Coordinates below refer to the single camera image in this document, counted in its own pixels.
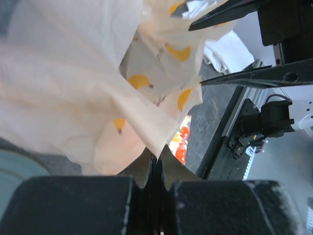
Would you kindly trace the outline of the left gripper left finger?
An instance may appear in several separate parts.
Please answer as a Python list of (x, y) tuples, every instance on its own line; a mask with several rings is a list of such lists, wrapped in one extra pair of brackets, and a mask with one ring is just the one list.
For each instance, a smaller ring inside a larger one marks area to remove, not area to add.
[(146, 148), (118, 176), (133, 179), (129, 212), (125, 221), (126, 235), (153, 235), (155, 232), (155, 188), (156, 157)]

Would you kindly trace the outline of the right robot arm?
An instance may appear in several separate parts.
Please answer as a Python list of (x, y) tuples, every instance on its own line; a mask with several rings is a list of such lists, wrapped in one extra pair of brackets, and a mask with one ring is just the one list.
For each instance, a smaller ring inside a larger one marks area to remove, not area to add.
[[(231, 73), (210, 80), (203, 86), (233, 84), (259, 89), (311, 85), (313, 82), (313, 3), (310, 0), (228, 0), (192, 22), (196, 31), (257, 12), (262, 42), (278, 45), (281, 61), (267, 66)], [(262, 106), (257, 115), (241, 120), (247, 136), (262, 134), (279, 137), (286, 132), (313, 124), (313, 101), (276, 101)]]

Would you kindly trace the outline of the banana print plastic bag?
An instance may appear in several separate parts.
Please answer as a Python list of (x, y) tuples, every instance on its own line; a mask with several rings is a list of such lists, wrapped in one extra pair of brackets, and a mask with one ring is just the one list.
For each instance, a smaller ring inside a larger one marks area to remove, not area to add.
[(0, 135), (62, 154), (84, 174), (159, 156), (202, 103), (204, 42), (235, 21), (190, 31), (177, 0), (20, 0), (0, 42)]

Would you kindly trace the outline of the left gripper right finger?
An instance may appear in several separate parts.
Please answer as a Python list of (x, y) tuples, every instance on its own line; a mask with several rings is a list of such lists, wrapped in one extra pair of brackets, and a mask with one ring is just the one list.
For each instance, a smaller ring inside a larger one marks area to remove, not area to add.
[(166, 145), (156, 165), (158, 216), (160, 235), (180, 235), (181, 219), (178, 213), (186, 203), (179, 198), (182, 183), (200, 181), (201, 178), (183, 165)]

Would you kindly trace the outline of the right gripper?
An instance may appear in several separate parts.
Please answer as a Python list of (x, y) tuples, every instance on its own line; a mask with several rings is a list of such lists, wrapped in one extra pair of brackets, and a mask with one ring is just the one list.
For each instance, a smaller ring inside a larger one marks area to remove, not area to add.
[(313, 2), (311, 0), (227, 0), (193, 21), (196, 31), (258, 13), (262, 42), (273, 46), (275, 67), (266, 66), (207, 79), (202, 86), (232, 84), (278, 88), (313, 83)]

